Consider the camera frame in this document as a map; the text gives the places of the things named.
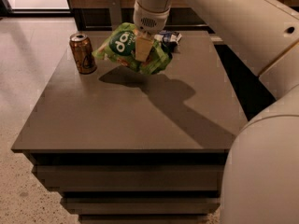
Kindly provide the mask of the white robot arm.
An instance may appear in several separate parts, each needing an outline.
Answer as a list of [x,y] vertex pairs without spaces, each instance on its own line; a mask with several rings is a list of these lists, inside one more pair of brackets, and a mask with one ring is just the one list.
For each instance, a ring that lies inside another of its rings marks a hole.
[[[299,17],[277,0],[183,0],[224,42],[220,56],[249,122],[223,172],[220,224],[299,224]],[[172,0],[135,0],[157,33]]]

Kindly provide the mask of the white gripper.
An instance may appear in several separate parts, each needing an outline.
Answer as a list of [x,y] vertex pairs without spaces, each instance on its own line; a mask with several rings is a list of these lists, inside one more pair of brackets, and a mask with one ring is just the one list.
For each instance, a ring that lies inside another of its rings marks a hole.
[[145,62],[150,55],[154,43],[154,36],[158,34],[166,25],[170,10],[163,12],[149,11],[137,2],[134,6],[133,21],[135,27],[140,31],[135,39],[135,59]]

